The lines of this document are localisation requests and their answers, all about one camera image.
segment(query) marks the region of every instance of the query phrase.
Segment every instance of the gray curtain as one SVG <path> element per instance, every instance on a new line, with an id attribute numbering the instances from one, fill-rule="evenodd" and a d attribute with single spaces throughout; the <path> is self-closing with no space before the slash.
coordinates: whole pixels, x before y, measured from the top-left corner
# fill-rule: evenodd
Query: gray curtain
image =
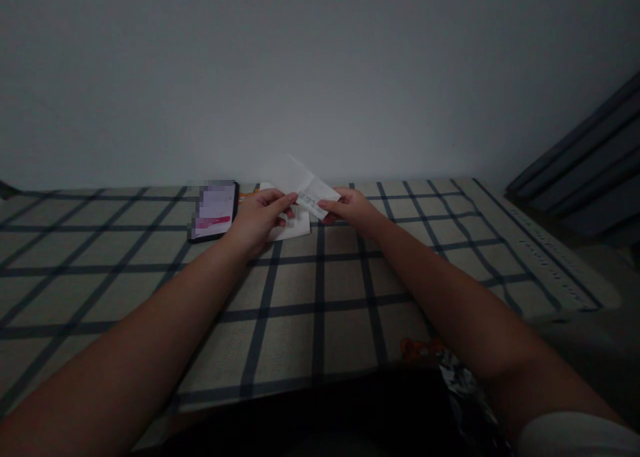
<path id="1" fill-rule="evenodd" d="M 613 246 L 640 241 L 640 73 L 507 192 Z"/>

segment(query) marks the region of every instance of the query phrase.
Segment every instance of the smartphone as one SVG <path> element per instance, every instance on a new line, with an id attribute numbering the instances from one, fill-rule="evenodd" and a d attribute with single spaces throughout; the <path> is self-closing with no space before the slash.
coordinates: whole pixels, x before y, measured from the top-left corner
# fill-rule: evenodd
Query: smartphone
<path id="1" fill-rule="evenodd" d="M 239 191 L 235 181 L 214 181 L 202 187 L 187 240 L 195 244 L 221 238 L 238 212 Z"/>

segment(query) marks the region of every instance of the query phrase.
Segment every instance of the forearm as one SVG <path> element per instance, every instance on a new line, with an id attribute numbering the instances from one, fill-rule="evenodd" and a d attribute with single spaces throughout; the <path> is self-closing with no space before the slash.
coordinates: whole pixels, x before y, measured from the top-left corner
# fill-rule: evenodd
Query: forearm
<path id="1" fill-rule="evenodd" d="M 493 293 L 387 222 L 376 233 L 377 244 L 431 323 L 476 376 L 490 378 L 546 352 L 544 342 Z"/>
<path id="2" fill-rule="evenodd" d="M 246 261 L 224 239 L 194 260 L 7 417 L 0 454 L 128 451 L 176 385 Z"/>
<path id="3" fill-rule="evenodd" d="M 624 424 L 573 369 L 492 292 L 402 228 L 376 241 L 462 363 L 485 385 L 512 440 L 533 418 L 567 410 Z"/>

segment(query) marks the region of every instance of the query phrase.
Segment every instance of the hand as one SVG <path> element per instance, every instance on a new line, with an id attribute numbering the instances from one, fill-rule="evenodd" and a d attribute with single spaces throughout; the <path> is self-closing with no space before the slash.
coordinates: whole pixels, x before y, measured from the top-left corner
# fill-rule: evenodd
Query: hand
<path id="1" fill-rule="evenodd" d="M 269 231 L 287 225 L 278 216 L 285 213 L 290 219 L 294 217 L 291 205 L 297 198 L 296 193 L 284 195 L 277 189 L 265 189 L 247 197 L 223 239 L 249 258 L 256 257 L 267 243 Z"/>
<path id="2" fill-rule="evenodd" d="M 366 239 L 376 235 L 380 224 L 389 220 L 383 216 L 362 192 L 347 187 L 336 187 L 335 191 L 341 195 L 339 201 L 319 201 L 321 209 L 329 211 L 323 219 L 324 225 L 331 225 L 337 219 L 347 221 L 357 232 Z"/>

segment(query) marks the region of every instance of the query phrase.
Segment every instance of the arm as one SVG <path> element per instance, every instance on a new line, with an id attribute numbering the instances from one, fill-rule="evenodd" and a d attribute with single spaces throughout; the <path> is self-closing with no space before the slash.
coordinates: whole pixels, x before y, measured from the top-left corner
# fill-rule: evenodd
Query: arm
<path id="1" fill-rule="evenodd" d="M 247 199 L 229 232 L 44 382 L 0 426 L 2 455 L 126 453 L 160 411 L 247 261 L 296 195 Z"/>
<path id="2" fill-rule="evenodd" d="M 514 441 L 532 419 L 555 411 L 622 419 L 492 292 L 380 214 L 352 189 L 322 202 L 372 238 L 443 340 L 483 384 L 507 436 Z"/>

